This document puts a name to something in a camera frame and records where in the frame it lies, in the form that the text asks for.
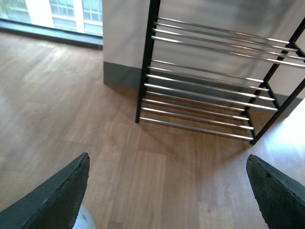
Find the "shoe rack shelf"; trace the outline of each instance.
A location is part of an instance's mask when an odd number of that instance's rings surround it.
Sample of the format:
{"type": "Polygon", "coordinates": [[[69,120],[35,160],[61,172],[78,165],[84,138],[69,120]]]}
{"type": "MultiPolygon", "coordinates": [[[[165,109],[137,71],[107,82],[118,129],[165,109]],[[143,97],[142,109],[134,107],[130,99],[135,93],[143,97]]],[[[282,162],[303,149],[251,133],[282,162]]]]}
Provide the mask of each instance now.
{"type": "Polygon", "coordinates": [[[160,1],[151,0],[136,122],[234,137],[254,145],[305,87],[304,78],[288,99],[279,104],[269,84],[280,65],[305,69],[305,53],[296,44],[304,31],[305,19],[290,40],[280,41],[160,17],[159,8],[160,1]],[[213,66],[204,69],[172,62],[165,57],[156,59],[153,58],[155,41],[171,43],[177,49],[186,46],[221,53],[227,58],[238,56],[269,62],[271,68],[259,80],[219,72],[217,65],[214,69],[213,66]],[[251,108],[274,113],[258,133],[249,113],[251,108]]]}

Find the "window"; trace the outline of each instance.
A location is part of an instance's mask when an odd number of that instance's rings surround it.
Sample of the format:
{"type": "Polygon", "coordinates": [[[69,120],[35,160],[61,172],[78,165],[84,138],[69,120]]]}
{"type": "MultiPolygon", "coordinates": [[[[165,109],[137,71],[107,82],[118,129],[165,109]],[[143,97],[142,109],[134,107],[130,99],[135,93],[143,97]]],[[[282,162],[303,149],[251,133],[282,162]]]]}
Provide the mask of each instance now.
{"type": "Polygon", "coordinates": [[[0,0],[0,18],[103,35],[102,0],[0,0]]]}
{"type": "Polygon", "coordinates": [[[102,1],[82,0],[85,33],[103,35],[102,1]]]}
{"type": "Polygon", "coordinates": [[[0,1],[0,18],[31,23],[28,8],[24,0],[0,1]]]}
{"type": "Polygon", "coordinates": [[[74,8],[72,0],[50,0],[53,15],[74,18],[74,8]]]}

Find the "window pane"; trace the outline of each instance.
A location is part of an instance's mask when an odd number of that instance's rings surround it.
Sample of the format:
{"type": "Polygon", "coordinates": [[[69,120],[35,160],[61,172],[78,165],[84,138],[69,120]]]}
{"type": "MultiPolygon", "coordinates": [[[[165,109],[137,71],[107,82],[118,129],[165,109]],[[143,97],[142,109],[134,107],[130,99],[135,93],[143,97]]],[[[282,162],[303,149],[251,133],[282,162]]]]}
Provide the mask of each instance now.
{"type": "Polygon", "coordinates": [[[27,5],[25,4],[25,2],[13,2],[11,3],[11,6],[17,9],[23,9],[23,10],[28,10],[27,5]]]}
{"type": "Polygon", "coordinates": [[[82,7],[84,10],[90,10],[90,0],[82,0],[82,7]]]}
{"type": "Polygon", "coordinates": [[[73,9],[68,9],[68,16],[69,17],[74,17],[74,10],[73,9]]]}
{"type": "Polygon", "coordinates": [[[71,0],[50,0],[53,15],[60,15],[74,18],[73,1],[71,0]]]}
{"type": "Polygon", "coordinates": [[[51,5],[51,10],[52,10],[52,13],[53,13],[53,14],[59,15],[59,11],[58,11],[57,6],[51,5]]]}
{"type": "Polygon", "coordinates": [[[84,19],[91,21],[90,13],[89,12],[84,12],[84,19]]]}
{"type": "Polygon", "coordinates": [[[8,11],[6,14],[8,18],[12,21],[20,21],[31,24],[31,18],[28,12],[14,10],[14,11],[8,11]]]}
{"type": "Polygon", "coordinates": [[[67,15],[66,8],[59,7],[59,15],[66,16],[67,15]]]}
{"type": "Polygon", "coordinates": [[[98,14],[96,14],[96,13],[93,13],[92,14],[92,21],[99,21],[99,15],[98,14]]]}
{"type": "Polygon", "coordinates": [[[100,12],[100,0],[90,0],[91,2],[91,10],[100,12]]]}
{"type": "Polygon", "coordinates": [[[53,18],[54,26],[58,29],[76,31],[76,22],[61,18],[53,18]]]}
{"type": "Polygon", "coordinates": [[[85,26],[85,32],[88,34],[93,34],[98,36],[103,35],[103,27],[100,25],[91,25],[88,23],[84,23],[84,26],[85,26]]]}

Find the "metal bar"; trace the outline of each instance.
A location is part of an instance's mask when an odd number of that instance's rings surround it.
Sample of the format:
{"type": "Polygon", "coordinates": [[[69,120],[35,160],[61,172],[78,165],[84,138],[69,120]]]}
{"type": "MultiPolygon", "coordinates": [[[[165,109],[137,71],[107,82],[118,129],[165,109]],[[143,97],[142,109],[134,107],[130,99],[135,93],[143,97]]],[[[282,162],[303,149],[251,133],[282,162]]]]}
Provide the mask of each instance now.
{"type": "Polygon", "coordinates": [[[188,74],[188,73],[183,73],[183,72],[178,72],[178,71],[173,71],[173,70],[167,70],[167,69],[163,69],[163,68],[156,68],[156,67],[151,67],[151,66],[148,66],[148,68],[155,72],[170,73],[170,74],[173,73],[175,75],[187,77],[190,79],[197,79],[197,80],[202,80],[202,81],[207,81],[207,82],[212,82],[212,83],[220,83],[220,84],[236,86],[236,87],[243,87],[243,88],[247,88],[247,89],[256,89],[256,90],[261,90],[261,91],[266,91],[266,92],[269,91],[266,88],[253,87],[253,86],[244,85],[244,84],[240,84],[240,83],[233,83],[233,82],[224,81],[224,80],[217,80],[217,79],[212,79],[212,78],[208,78],[208,77],[204,77],[204,76],[198,76],[198,75],[193,75],[193,74],[188,74]]]}
{"type": "Polygon", "coordinates": [[[207,106],[214,106],[214,107],[218,107],[218,108],[222,108],[222,109],[228,109],[228,110],[233,110],[233,111],[238,111],[238,112],[243,112],[244,111],[244,109],[242,109],[242,108],[224,106],[224,105],[219,105],[219,104],[213,104],[213,103],[203,102],[203,101],[200,101],[200,100],[182,98],[182,97],[178,97],[178,96],[174,96],[174,95],[169,95],[169,94],[162,94],[162,93],[151,92],[151,91],[147,91],[147,94],[151,94],[151,95],[162,97],[162,98],[165,97],[165,98],[169,98],[169,99],[179,100],[179,101],[183,101],[183,102],[184,101],[188,101],[188,102],[198,103],[198,104],[207,105],[207,106]]]}
{"type": "Polygon", "coordinates": [[[144,121],[147,121],[147,122],[158,123],[158,124],[161,124],[161,125],[168,125],[168,126],[172,126],[172,127],[176,127],[176,128],[198,131],[198,132],[208,133],[208,134],[212,134],[212,135],[233,137],[233,138],[238,138],[238,139],[243,139],[243,140],[253,140],[253,138],[251,138],[251,137],[246,137],[246,136],[242,136],[242,135],[228,134],[228,133],[223,133],[223,132],[218,132],[218,131],[213,131],[213,130],[207,130],[207,129],[193,127],[193,126],[189,126],[189,125],[170,123],[170,122],[160,121],[160,120],[151,119],[151,118],[143,118],[143,117],[140,117],[140,119],[144,120],[144,121]]]}
{"type": "Polygon", "coordinates": [[[182,105],[178,105],[178,104],[170,104],[170,103],[160,102],[160,101],[156,101],[156,100],[152,100],[152,99],[146,99],[146,98],[143,98],[143,101],[146,102],[146,103],[150,103],[150,104],[156,104],[156,105],[161,105],[161,106],[166,106],[166,107],[171,107],[171,108],[177,108],[177,109],[181,109],[181,110],[187,110],[187,111],[193,111],[193,112],[199,112],[199,113],[206,113],[206,114],[210,114],[210,115],[217,115],[217,116],[222,116],[222,117],[226,117],[226,118],[248,121],[248,118],[245,118],[245,117],[240,117],[240,116],[236,116],[236,115],[222,114],[222,113],[218,113],[218,112],[212,112],[212,111],[203,110],[203,109],[194,108],[194,107],[189,107],[189,106],[182,106],[182,105]]]}
{"type": "Polygon", "coordinates": [[[225,123],[225,122],[215,121],[215,120],[212,120],[212,119],[190,116],[190,115],[186,115],[186,114],[178,114],[178,113],[173,113],[173,112],[160,111],[160,110],[157,110],[157,109],[151,109],[151,108],[146,108],[146,107],[142,107],[141,109],[143,111],[152,112],[152,113],[159,114],[159,115],[167,115],[167,116],[170,116],[170,117],[189,119],[189,120],[198,121],[198,122],[213,123],[213,124],[216,124],[216,125],[224,125],[224,126],[228,126],[228,127],[236,127],[236,128],[240,128],[240,129],[247,129],[247,130],[252,130],[253,129],[253,127],[246,126],[246,125],[237,125],[237,124],[232,124],[232,123],[225,123]]]}
{"type": "Polygon", "coordinates": [[[182,83],[182,84],[186,84],[186,85],[207,88],[207,89],[215,90],[215,91],[219,91],[219,92],[238,94],[238,95],[247,96],[247,97],[255,97],[255,98],[259,98],[259,99],[263,99],[263,100],[271,100],[271,101],[274,100],[274,98],[269,98],[269,97],[264,97],[264,96],[256,96],[254,94],[236,92],[236,91],[227,90],[227,89],[223,89],[223,88],[219,88],[219,87],[207,86],[207,85],[203,85],[203,84],[199,84],[199,83],[192,83],[192,82],[188,82],[188,81],[175,80],[175,79],[171,79],[171,78],[167,78],[167,77],[163,77],[163,76],[157,76],[157,75],[151,75],[151,74],[147,74],[146,76],[149,77],[149,78],[153,78],[153,79],[158,79],[158,80],[163,80],[163,81],[171,81],[171,82],[175,82],[175,83],[182,83]]]}
{"type": "Polygon", "coordinates": [[[296,43],[292,43],[291,46],[298,49],[298,51],[296,52],[298,56],[305,57],[305,52],[303,52],[303,50],[299,46],[297,46],[296,43]]]}
{"type": "Polygon", "coordinates": [[[273,55],[273,56],[282,56],[282,57],[285,57],[285,58],[291,58],[291,59],[297,59],[297,60],[305,60],[304,57],[300,57],[300,56],[291,56],[291,55],[287,55],[287,54],[283,54],[283,53],[272,52],[272,51],[267,51],[267,50],[263,50],[263,49],[257,49],[257,48],[252,48],[252,47],[237,45],[237,44],[232,44],[232,43],[219,42],[219,41],[215,41],[215,40],[210,40],[210,39],[205,39],[205,38],[200,38],[200,37],[195,37],[195,36],[189,36],[189,35],[176,33],[176,32],[170,32],[170,31],[159,30],[159,29],[153,29],[153,31],[158,32],[158,33],[169,34],[169,35],[176,36],[176,37],[187,38],[187,39],[191,39],[191,40],[197,40],[197,41],[202,41],[202,42],[207,42],[207,43],[219,44],[219,45],[222,45],[222,46],[228,46],[228,47],[231,47],[231,48],[237,48],[237,49],[242,49],[242,50],[246,50],[246,51],[264,53],[264,54],[269,54],[269,55],[273,55]]]}
{"type": "Polygon", "coordinates": [[[141,71],[141,79],[139,85],[139,94],[138,94],[138,103],[137,103],[137,112],[135,122],[138,123],[140,121],[140,112],[141,112],[141,105],[142,99],[145,96],[145,86],[144,84],[147,82],[146,74],[149,73],[149,69],[147,66],[151,63],[151,58],[153,55],[153,43],[154,40],[151,39],[155,32],[153,28],[155,27],[154,21],[156,21],[159,9],[160,9],[160,1],[161,0],[152,0],[150,1],[149,5],[149,14],[148,14],[148,21],[147,21],[147,28],[146,28],[146,38],[145,38],[145,47],[144,47],[144,54],[143,54],[143,62],[142,62],[142,71],[141,71]]]}
{"type": "Polygon", "coordinates": [[[238,35],[238,36],[262,39],[262,40],[265,40],[265,41],[272,41],[272,42],[278,42],[278,43],[283,43],[283,44],[288,44],[289,43],[287,41],[276,40],[276,39],[273,39],[273,38],[267,38],[267,37],[257,36],[257,35],[253,35],[253,34],[243,33],[243,32],[236,32],[236,31],[232,31],[232,30],[225,30],[225,29],[220,29],[220,28],[205,26],[205,25],[200,25],[200,24],[193,24],[193,23],[189,23],[189,22],[185,22],[185,21],[178,21],[178,20],[174,20],[174,19],[170,19],[170,18],[158,17],[158,20],[171,21],[171,22],[190,25],[190,26],[199,27],[199,28],[203,28],[203,29],[226,32],[226,33],[230,33],[230,34],[234,34],[234,35],[238,35]]]}
{"type": "Polygon", "coordinates": [[[262,130],[257,134],[257,136],[250,143],[254,145],[263,134],[271,127],[271,125],[278,119],[278,117],[284,112],[284,110],[291,104],[291,102],[297,97],[298,94],[305,88],[305,79],[297,86],[297,88],[291,93],[291,95],[286,99],[283,105],[278,109],[278,111],[272,116],[268,123],[262,128],[262,130]]]}
{"type": "Polygon", "coordinates": [[[190,29],[187,29],[187,28],[184,28],[184,27],[179,27],[179,26],[173,26],[173,25],[162,24],[162,23],[157,23],[157,22],[155,23],[155,25],[168,27],[168,28],[172,28],[172,29],[177,29],[177,30],[182,30],[182,31],[187,31],[187,32],[193,32],[193,33],[197,33],[197,34],[208,35],[208,36],[212,36],[212,37],[219,37],[219,38],[228,39],[228,40],[232,40],[232,41],[249,43],[249,44],[253,44],[253,45],[266,46],[266,47],[273,48],[273,49],[278,49],[278,50],[285,50],[285,51],[292,51],[292,52],[297,51],[296,49],[293,49],[293,48],[287,48],[287,47],[281,47],[281,46],[277,46],[277,45],[270,45],[270,44],[266,44],[266,43],[262,43],[262,42],[244,40],[244,39],[240,39],[240,38],[236,38],[236,37],[225,36],[225,35],[220,35],[220,34],[215,34],[215,33],[210,33],[210,32],[190,30],[190,29]]]}
{"type": "Polygon", "coordinates": [[[203,68],[194,68],[194,67],[190,67],[190,66],[186,66],[186,65],[182,65],[182,64],[177,64],[177,63],[171,63],[171,62],[165,62],[165,61],[159,61],[159,60],[152,60],[152,62],[157,62],[157,63],[167,64],[167,65],[176,66],[176,67],[180,67],[180,68],[201,71],[201,72],[205,72],[205,73],[212,73],[212,74],[223,75],[223,76],[233,77],[233,78],[242,79],[242,80],[249,80],[249,81],[253,81],[253,82],[263,83],[263,80],[241,77],[238,75],[231,75],[231,74],[211,71],[211,70],[207,70],[207,69],[203,69],[203,68]]]}
{"type": "Polygon", "coordinates": [[[274,98],[274,100],[272,101],[274,106],[279,109],[280,108],[280,103],[278,102],[278,100],[276,99],[276,96],[273,92],[273,90],[271,89],[270,85],[268,82],[265,82],[265,87],[269,89],[268,93],[270,95],[271,98],[274,98]]]}
{"type": "Polygon", "coordinates": [[[254,137],[256,136],[256,132],[255,132],[255,129],[254,129],[254,125],[253,125],[252,119],[251,119],[250,114],[249,114],[248,111],[245,112],[245,115],[246,115],[246,117],[248,118],[248,124],[249,124],[249,126],[252,126],[252,127],[253,127],[253,129],[251,130],[251,133],[252,133],[252,136],[253,136],[253,138],[254,138],[254,137]]]}
{"type": "Polygon", "coordinates": [[[194,43],[182,42],[182,41],[168,39],[168,38],[163,38],[163,37],[152,36],[152,39],[159,40],[159,41],[164,41],[164,42],[169,42],[169,43],[180,44],[180,45],[184,45],[184,46],[188,46],[188,47],[193,47],[193,48],[209,50],[209,51],[213,51],[213,52],[220,52],[220,53],[229,54],[229,55],[241,56],[241,57],[255,59],[255,60],[273,62],[273,63],[277,63],[277,64],[283,64],[283,65],[288,65],[288,66],[293,66],[293,67],[298,67],[298,68],[305,68],[304,64],[279,61],[278,59],[274,60],[274,59],[270,59],[270,58],[253,56],[253,55],[249,55],[249,54],[244,54],[244,53],[240,53],[240,52],[233,52],[233,51],[225,50],[225,49],[211,48],[211,47],[206,47],[206,46],[202,46],[202,45],[198,45],[198,44],[194,44],[194,43]]]}
{"type": "MultiPolygon", "coordinates": [[[[291,38],[289,39],[289,44],[286,45],[286,47],[293,47],[295,48],[296,54],[300,55],[300,48],[295,44],[296,40],[299,38],[299,36],[302,34],[302,32],[305,29],[305,18],[302,20],[302,22],[300,23],[300,25],[298,26],[298,28],[296,29],[296,31],[294,32],[294,34],[291,36],[291,38]]],[[[282,61],[284,59],[284,57],[278,57],[277,60],[282,61]]],[[[273,74],[275,73],[275,71],[277,70],[277,68],[279,67],[278,63],[274,63],[271,68],[269,69],[268,73],[266,74],[266,76],[264,77],[264,82],[268,83],[269,80],[271,79],[271,77],[273,76],[273,74]]],[[[261,83],[259,87],[265,87],[265,83],[261,83]]],[[[255,91],[255,95],[259,95],[261,92],[260,91],[255,91]]],[[[255,103],[256,99],[255,98],[251,98],[249,103],[253,104],[255,103]]]]}
{"type": "Polygon", "coordinates": [[[170,92],[176,92],[176,93],[193,95],[193,96],[197,96],[197,97],[201,97],[201,98],[218,100],[218,101],[227,102],[227,103],[233,103],[233,104],[239,104],[239,105],[247,105],[247,106],[257,107],[257,108],[261,108],[261,109],[277,111],[276,108],[272,108],[272,107],[268,107],[268,106],[261,106],[261,105],[249,104],[249,103],[239,102],[239,101],[230,100],[230,99],[223,99],[223,98],[219,98],[219,97],[215,97],[215,96],[204,95],[204,94],[194,93],[194,92],[188,92],[188,91],[178,90],[178,89],[169,88],[169,87],[157,86],[157,85],[153,85],[153,84],[149,84],[149,83],[146,83],[145,86],[146,87],[150,87],[150,88],[170,91],[170,92]]]}

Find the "hardwood floor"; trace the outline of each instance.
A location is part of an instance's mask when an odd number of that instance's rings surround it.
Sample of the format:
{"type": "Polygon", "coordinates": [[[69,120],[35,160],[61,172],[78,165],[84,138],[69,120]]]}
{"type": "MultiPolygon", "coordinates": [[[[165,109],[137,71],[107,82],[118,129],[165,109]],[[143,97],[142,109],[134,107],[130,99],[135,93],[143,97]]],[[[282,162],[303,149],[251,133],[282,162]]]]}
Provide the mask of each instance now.
{"type": "MultiPolygon", "coordinates": [[[[103,53],[0,33],[0,210],[82,152],[99,229],[267,229],[245,165],[255,154],[305,185],[304,118],[255,145],[134,122],[137,91],[105,85],[103,53]]],[[[262,125],[269,114],[254,113],[262,125]]]]}

